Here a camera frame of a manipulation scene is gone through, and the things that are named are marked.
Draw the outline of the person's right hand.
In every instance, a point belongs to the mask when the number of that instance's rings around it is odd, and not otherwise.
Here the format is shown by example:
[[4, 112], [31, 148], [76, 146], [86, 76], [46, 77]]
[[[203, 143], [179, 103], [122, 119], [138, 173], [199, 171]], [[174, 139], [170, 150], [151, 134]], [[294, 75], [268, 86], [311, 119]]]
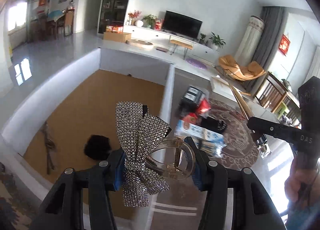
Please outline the person's right hand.
[[285, 181], [285, 195], [287, 199], [296, 203], [299, 198], [299, 190], [302, 184], [307, 184], [311, 186], [310, 195], [308, 199], [301, 203], [301, 208], [307, 206], [313, 206], [319, 202], [319, 172], [315, 170], [300, 169], [297, 165], [297, 157], [292, 161], [290, 174]]

